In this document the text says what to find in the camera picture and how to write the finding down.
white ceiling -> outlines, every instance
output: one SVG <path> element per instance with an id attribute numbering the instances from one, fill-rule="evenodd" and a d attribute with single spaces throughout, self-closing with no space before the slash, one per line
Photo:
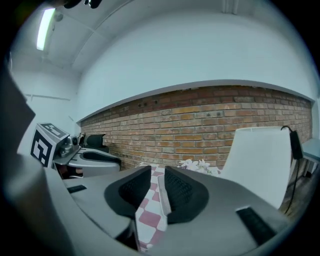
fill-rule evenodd
<path id="1" fill-rule="evenodd" d="M 255 0 L 102 0 L 91 9 L 78 4 L 72 9 L 57 8 L 63 14 L 52 19 L 44 51 L 37 50 L 38 30 L 43 8 L 36 10 L 21 28 L 12 52 L 45 60 L 63 69 L 82 73 L 119 36 L 154 16 L 180 10 L 208 10 L 231 13 L 237 5 L 237 15 L 251 15 Z"/>

white chair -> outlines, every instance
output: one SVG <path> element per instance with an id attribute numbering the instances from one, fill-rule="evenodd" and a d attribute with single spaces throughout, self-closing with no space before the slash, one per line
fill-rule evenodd
<path id="1" fill-rule="evenodd" d="M 288 185 L 291 165 L 289 130 L 252 127 L 235 131 L 219 177 L 236 182 L 279 208 Z"/>

brick wall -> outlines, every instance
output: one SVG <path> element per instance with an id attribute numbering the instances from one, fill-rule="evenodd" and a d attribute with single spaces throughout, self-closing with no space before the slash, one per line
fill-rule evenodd
<path id="1" fill-rule="evenodd" d="M 81 122 L 123 169 L 140 162 L 177 165 L 204 159 L 223 167 L 235 130 L 288 125 L 301 142 L 311 137 L 311 103 L 288 93 L 248 86 L 210 86 L 134 100 Z"/>

pink and white cloth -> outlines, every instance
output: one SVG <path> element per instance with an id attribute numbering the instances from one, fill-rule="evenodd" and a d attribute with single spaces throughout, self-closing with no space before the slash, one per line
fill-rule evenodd
<path id="1" fill-rule="evenodd" d="M 143 162 L 139 166 L 147 165 L 151 166 L 151 186 L 135 213 L 138 240 L 143 252 L 155 245 L 167 229 L 167 217 L 161 208 L 158 188 L 158 176 L 165 174 L 165 167 Z"/>

fluorescent light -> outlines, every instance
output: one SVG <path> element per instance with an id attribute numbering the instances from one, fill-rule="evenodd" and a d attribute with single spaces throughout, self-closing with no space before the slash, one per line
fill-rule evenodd
<path id="1" fill-rule="evenodd" d="M 45 48 L 46 36 L 48 32 L 48 27 L 51 21 L 52 16 L 54 15 L 55 9 L 47 9 L 44 11 L 42 20 L 40 23 L 38 39 L 36 41 L 36 48 L 40 51 L 43 51 Z"/>

